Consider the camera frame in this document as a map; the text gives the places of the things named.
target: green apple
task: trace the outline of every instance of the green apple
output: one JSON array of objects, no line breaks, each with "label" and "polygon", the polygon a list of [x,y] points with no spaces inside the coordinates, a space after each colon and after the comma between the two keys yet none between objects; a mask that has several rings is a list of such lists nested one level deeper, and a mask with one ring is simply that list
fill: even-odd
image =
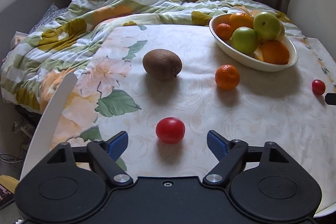
[{"label": "green apple", "polygon": [[282,39],[284,38],[284,36],[285,36],[285,27],[284,27],[284,25],[282,24],[282,22],[279,20],[279,22],[280,22],[280,25],[281,25],[281,31],[280,31],[280,34],[276,37],[276,39],[275,40],[278,40],[278,41],[282,41]]},{"label": "green apple", "polygon": [[231,37],[232,47],[241,53],[250,55],[258,47],[257,33],[248,27],[239,27]]},{"label": "green apple", "polygon": [[280,34],[281,24],[274,14],[261,12],[254,17],[253,29],[261,39],[273,40]]}]

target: orange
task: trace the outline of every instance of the orange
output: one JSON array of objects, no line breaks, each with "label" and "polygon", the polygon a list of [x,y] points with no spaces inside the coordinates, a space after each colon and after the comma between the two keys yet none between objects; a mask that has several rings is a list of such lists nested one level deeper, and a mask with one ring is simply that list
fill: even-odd
[{"label": "orange", "polygon": [[289,51],[285,44],[277,40],[267,41],[261,48],[264,62],[286,65],[289,61]]},{"label": "orange", "polygon": [[215,74],[216,84],[223,90],[233,90],[240,81],[239,71],[232,65],[220,66]]},{"label": "orange", "polygon": [[219,36],[220,39],[229,40],[233,34],[233,29],[230,25],[221,23],[216,27],[216,34]]},{"label": "orange", "polygon": [[233,31],[238,29],[239,27],[249,27],[253,29],[253,17],[237,12],[230,16],[230,26],[233,28]]}]

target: tomato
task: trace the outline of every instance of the tomato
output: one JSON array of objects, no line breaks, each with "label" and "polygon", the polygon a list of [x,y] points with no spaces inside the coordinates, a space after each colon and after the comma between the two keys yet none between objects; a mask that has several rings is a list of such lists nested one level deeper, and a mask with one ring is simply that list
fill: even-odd
[{"label": "tomato", "polygon": [[311,88],[315,94],[322,95],[326,90],[326,85],[323,81],[316,79],[311,83]]},{"label": "tomato", "polygon": [[168,117],[157,123],[155,132],[162,142],[176,144],[183,139],[185,126],[181,120]]}]

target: brown kiwi fruit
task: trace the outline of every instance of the brown kiwi fruit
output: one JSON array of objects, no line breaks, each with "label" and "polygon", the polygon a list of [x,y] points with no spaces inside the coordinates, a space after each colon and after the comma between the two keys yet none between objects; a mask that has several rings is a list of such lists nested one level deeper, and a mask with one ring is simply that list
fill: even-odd
[{"label": "brown kiwi fruit", "polygon": [[163,49],[152,50],[142,60],[145,71],[160,81],[169,81],[182,70],[182,61],[177,54]]}]

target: white bowl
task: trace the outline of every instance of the white bowl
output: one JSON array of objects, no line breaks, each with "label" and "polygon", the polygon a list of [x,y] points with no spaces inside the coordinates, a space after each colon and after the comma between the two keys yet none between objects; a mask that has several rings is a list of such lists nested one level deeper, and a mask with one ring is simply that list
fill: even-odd
[{"label": "white bowl", "polygon": [[209,27],[210,31],[213,34],[213,36],[216,39],[217,45],[227,54],[229,57],[233,58],[234,60],[238,61],[239,63],[250,67],[252,69],[261,70],[261,71],[280,71],[286,68],[290,68],[296,64],[298,61],[298,54],[296,52],[296,49],[293,45],[293,43],[288,39],[288,37],[285,35],[282,42],[286,45],[287,49],[289,50],[289,61],[286,65],[275,65],[266,63],[263,61],[259,61],[257,59],[254,59],[248,55],[245,55],[237,50],[235,50],[233,47],[231,47],[229,44],[227,44],[225,41],[220,39],[216,33],[215,28],[221,24],[221,23],[228,23],[228,19],[230,18],[230,14],[224,14],[219,15],[216,17],[213,17],[210,20]]}]

